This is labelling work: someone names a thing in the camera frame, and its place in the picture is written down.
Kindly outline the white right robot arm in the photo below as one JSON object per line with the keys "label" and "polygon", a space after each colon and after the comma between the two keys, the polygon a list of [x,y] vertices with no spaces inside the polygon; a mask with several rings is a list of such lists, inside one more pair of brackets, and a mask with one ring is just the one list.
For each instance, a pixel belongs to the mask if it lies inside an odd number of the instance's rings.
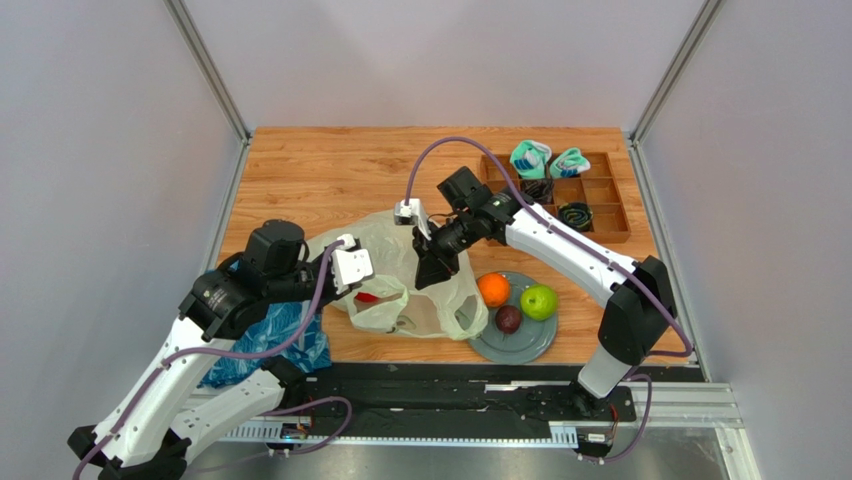
{"label": "white right robot arm", "polygon": [[442,226],[412,197],[394,208],[395,223],[413,228],[416,288],[449,280],[459,270],[460,254],[480,240],[497,241],[546,263],[604,309],[598,345],[570,385],[569,404],[585,418],[608,411],[615,387],[676,326],[665,264],[653,256],[637,261],[616,254],[568,228],[513,184],[494,192],[466,167],[438,189],[452,209]]}

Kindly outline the pale yellow plastic bag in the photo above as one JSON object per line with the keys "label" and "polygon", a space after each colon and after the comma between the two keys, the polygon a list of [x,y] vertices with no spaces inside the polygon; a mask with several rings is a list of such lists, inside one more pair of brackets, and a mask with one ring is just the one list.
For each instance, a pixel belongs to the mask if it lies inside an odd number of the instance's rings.
{"label": "pale yellow plastic bag", "polygon": [[418,257],[412,229],[397,226],[391,211],[369,214],[345,227],[310,236],[310,250],[319,254],[343,234],[351,234],[366,249],[374,276],[358,289],[375,296],[364,302],[351,293],[331,306],[347,314],[353,327],[377,334],[412,338],[478,337],[488,324],[489,311],[480,295],[468,255],[459,255],[459,271],[450,280],[415,288]]}

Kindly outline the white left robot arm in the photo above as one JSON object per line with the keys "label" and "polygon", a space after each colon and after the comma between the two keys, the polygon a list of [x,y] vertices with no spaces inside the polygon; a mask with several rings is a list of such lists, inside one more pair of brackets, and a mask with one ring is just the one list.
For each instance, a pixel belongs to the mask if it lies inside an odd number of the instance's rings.
{"label": "white left robot arm", "polygon": [[282,347],[254,354],[260,368],[235,387],[187,408],[221,358],[274,304],[304,302],[311,316],[352,292],[374,269],[358,238],[344,234],[310,257],[304,231],[284,220],[256,228],[246,247],[199,276],[179,306],[155,358],[100,423],[77,428],[68,444],[81,467],[103,479],[178,479],[210,445],[249,419],[302,397],[304,376]]}

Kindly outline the green fake apple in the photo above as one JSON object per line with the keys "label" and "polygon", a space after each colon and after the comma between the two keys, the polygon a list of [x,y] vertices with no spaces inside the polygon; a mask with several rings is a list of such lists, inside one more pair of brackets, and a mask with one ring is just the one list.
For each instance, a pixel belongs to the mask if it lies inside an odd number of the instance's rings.
{"label": "green fake apple", "polygon": [[522,313],[528,318],[544,321],[557,312],[559,297],[549,286],[534,284],[523,291],[519,305]]}

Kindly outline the orange fake orange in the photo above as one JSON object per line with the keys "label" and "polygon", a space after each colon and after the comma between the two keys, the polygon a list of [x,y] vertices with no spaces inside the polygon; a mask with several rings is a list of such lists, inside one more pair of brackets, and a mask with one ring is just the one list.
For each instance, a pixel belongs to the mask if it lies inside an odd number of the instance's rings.
{"label": "orange fake orange", "polygon": [[499,272],[490,272],[477,280],[477,287],[484,304],[488,308],[503,306],[511,296],[509,280]]}

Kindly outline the dark red fake plum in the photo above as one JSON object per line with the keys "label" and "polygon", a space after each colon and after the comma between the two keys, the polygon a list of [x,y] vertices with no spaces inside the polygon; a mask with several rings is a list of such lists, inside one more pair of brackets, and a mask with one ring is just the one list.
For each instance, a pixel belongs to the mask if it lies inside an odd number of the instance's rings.
{"label": "dark red fake plum", "polygon": [[512,305],[503,305],[496,310],[494,324],[497,330],[505,335],[516,333],[523,321],[521,310]]}

